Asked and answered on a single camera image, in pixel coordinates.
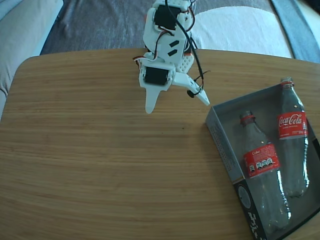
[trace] cardboard box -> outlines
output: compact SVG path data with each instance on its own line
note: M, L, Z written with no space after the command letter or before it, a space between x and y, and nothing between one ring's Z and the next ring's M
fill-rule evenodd
M206 118L206 125L213 137L224 166L241 202L243 212L255 240L281 240L305 224L320 211L320 146L314 131L308 123L307 170L310 185L305 195L299 198L288 197L291 222L286 229L267 235L262 226L251 191L252 178L248 177L243 160L243 127L239 115L247 110L253 112L256 123L274 143L279 161L283 155L278 140L277 115L281 113L282 87L276 85L234 100L213 106Z

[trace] wooden table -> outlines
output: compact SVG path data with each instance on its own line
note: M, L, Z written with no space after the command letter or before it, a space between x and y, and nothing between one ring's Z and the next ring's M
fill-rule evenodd
M209 108L172 86L145 113L143 49L34 57L0 124L1 240L251 240L204 125ZM211 104L292 76L320 136L320 65L199 51ZM197 67L190 71L196 77ZM288 239L319 239L320 215Z

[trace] coca-cola label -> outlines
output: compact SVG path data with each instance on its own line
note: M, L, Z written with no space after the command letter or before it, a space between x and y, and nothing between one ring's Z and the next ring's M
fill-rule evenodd
M304 111L293 111L278 117L279 139L307 136L307 118Z
M271 143L247 152L243 158L250 178L280 167L275 146Z

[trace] plastic bottle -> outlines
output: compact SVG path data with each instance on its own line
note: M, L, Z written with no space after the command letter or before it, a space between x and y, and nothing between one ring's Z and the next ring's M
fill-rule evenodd
M291 77L281 79L281 115L278 131L283 150L283 188L288 197L302 196L308 186L307 172L308 129L303 103L294 90Z
M258 127L251 111L240 115L243 126L244 161L250 191L267 234L284 229L291 211L283 191L280 163L275 146Z

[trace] white robotic arm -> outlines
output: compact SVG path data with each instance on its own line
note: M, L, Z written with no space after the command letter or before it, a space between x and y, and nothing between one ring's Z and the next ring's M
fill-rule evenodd
M178 20L191 36L189 31L195 16L190 2L168 0L168 7L165 0L156 0L148 11L143 41L150 52L134 58L140 69L140 86L146 89L145 110L148 114L154 110L160 92L167 91L171 85L185 87L191 97L198 97L207 106L210 104L203 87L187 75L194 56L187 51L190 43L185 33L176 25Z

